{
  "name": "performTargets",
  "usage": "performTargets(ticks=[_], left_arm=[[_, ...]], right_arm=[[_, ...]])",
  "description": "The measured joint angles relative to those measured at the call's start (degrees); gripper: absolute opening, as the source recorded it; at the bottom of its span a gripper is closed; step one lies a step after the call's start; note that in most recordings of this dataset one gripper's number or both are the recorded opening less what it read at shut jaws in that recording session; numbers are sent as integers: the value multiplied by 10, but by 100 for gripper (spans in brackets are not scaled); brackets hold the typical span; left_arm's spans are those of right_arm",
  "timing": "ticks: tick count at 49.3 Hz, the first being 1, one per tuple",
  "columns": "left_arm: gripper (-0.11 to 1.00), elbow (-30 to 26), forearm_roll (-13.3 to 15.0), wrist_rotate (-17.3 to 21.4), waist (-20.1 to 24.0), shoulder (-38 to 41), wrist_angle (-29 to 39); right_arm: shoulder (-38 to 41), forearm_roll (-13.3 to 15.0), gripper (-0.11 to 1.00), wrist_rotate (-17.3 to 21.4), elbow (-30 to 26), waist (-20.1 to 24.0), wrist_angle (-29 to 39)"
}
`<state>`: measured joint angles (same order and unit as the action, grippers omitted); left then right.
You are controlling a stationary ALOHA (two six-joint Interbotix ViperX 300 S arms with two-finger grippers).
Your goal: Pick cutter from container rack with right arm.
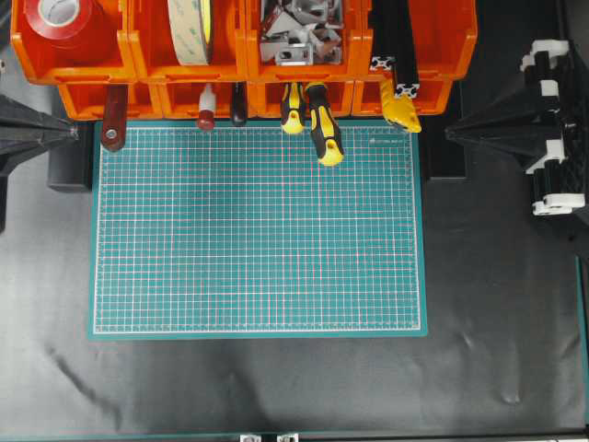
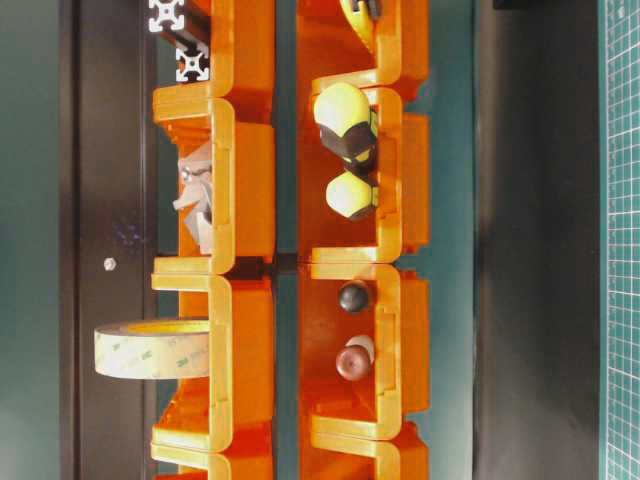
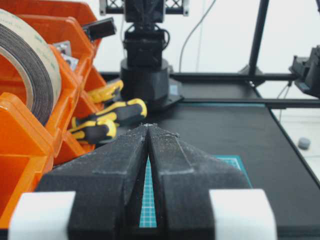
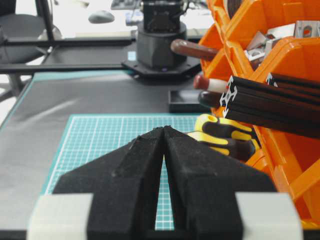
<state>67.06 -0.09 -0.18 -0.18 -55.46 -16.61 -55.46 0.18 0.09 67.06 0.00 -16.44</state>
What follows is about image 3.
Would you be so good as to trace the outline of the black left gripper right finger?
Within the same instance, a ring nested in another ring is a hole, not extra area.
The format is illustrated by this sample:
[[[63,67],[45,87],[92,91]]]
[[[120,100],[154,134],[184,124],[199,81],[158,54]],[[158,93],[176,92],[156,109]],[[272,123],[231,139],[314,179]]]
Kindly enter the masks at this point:
[[[166,240],[213,240],[210,190],[249,189],[245,174],[155,124],[147,130],[156,223]]]

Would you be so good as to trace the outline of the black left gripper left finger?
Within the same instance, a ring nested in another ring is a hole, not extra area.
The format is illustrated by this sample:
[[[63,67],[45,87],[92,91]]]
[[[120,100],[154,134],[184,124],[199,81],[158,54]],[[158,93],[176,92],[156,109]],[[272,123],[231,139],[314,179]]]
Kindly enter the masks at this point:
[[[148,127],[141,125],[41,178],[37,192],[75,192],[69,239],[122,240],[139,226],[147,136]]]

